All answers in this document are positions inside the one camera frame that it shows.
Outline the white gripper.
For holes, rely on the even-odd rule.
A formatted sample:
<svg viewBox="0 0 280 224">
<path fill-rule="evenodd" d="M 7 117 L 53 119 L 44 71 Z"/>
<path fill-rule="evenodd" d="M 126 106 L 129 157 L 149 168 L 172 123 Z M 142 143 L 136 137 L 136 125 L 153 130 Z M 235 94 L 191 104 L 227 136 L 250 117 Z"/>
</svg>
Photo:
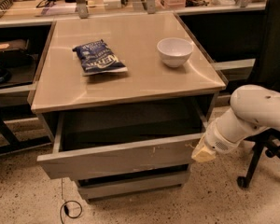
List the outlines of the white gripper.
<svg viewBox="0 0 280 224">
<path fill-rule="evenodd" d="M 198 145 L 192 151 L 191 157 L 197 162 L 212 161 L 216 157 L 216 152 L 227 154 L 235 150 L 239 143 L 228 141 L 217 128 L 217 123 L 213 121 L 206 129 Z"/>
</svg>

